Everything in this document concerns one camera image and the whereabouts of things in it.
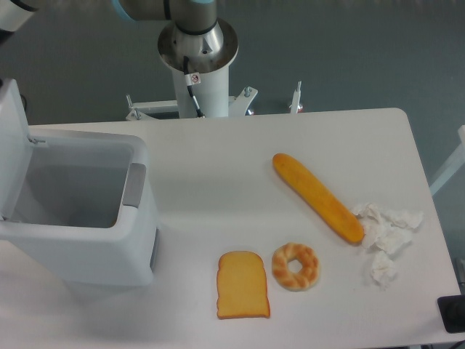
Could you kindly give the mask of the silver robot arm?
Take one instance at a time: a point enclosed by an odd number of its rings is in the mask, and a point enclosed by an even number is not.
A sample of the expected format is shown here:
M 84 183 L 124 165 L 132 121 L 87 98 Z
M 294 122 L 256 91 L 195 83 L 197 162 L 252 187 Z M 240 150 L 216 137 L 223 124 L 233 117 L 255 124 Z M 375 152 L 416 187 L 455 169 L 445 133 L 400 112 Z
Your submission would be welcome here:
M 158 51 L 171 68 L 211 73 L 227 67 L 238 53 L 233 28 L 217 15 L 215 1 L 113 1 L 131 21 L 169 20 L 158 39 Z

